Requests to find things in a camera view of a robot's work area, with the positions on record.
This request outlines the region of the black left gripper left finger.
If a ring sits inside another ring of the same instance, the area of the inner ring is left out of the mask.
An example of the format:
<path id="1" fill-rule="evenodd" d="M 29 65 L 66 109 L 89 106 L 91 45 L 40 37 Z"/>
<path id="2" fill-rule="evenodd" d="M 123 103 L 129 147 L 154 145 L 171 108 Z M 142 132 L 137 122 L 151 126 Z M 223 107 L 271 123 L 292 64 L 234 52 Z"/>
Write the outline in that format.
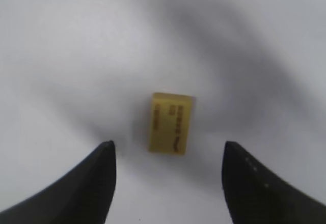
<path id="1" fill-rule="evenodd" d="M 102 142 L 62 178 L 1 212 L 1 223 L 105 223 L 115 192 L 116 150 Z"/>

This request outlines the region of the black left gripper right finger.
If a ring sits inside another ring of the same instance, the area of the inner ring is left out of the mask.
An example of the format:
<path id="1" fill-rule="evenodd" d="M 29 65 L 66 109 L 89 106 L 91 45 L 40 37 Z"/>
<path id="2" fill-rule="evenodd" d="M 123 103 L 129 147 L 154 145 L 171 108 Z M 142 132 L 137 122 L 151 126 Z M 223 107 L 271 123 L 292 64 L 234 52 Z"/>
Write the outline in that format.
<path id="1" fill-rule="evenodd" d="M 325 223 L 325 205 L 266 168 L 237 142 L 226 142 L 222 186 L 233 223 Z"/>

